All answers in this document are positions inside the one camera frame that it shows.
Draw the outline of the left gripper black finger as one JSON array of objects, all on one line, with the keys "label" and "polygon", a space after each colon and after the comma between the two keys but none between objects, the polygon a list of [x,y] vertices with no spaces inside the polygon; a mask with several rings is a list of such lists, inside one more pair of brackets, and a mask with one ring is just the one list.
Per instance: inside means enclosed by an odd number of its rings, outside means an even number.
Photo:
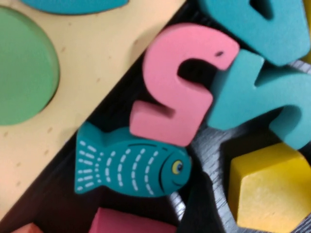
[{"label": "left gripper black finger", "polygon": [[186,209],[179,224],[180,233],[224,233],[218,214],[212,182],[201,176],[193,183]]}]

